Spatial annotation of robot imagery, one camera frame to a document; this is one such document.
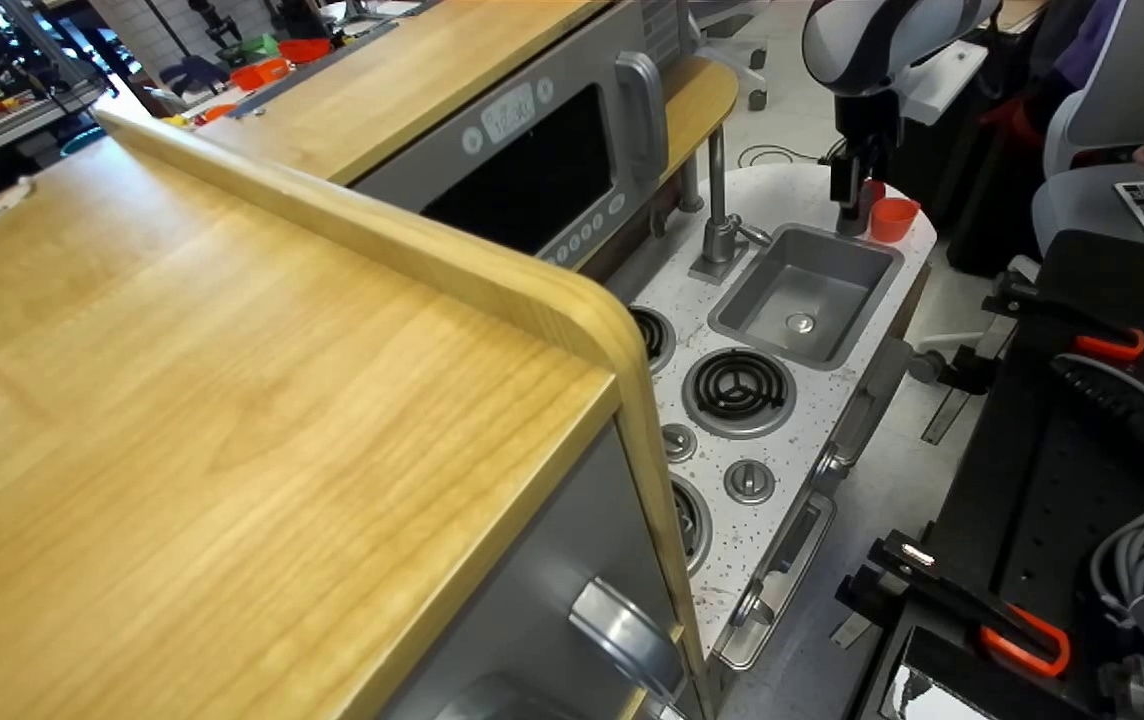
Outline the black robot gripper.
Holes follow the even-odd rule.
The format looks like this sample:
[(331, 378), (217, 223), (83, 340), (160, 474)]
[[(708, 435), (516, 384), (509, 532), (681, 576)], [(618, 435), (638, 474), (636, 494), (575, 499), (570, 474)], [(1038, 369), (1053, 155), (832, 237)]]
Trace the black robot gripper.
[(865, 190), (888, 174), (888, 159), (898, 146), (898, 95), (892, 89), (877, 89), (866, 95), (836, 102), (836, 134), (841, 153), (832, 155), (829, 194), (841, 206), (836, 233), (861, 237), (866, 230)]

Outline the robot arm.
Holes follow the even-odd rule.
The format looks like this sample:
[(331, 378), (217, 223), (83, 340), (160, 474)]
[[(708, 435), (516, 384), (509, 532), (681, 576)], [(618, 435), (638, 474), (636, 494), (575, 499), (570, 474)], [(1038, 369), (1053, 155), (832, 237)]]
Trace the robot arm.
[(813, 0), (800, 27), (804, 72), (832, 92), (841, 153), (829, 159), (836, 230), (866, 230), (898, 146), (895, 78), (966, 37), (998, 0)]

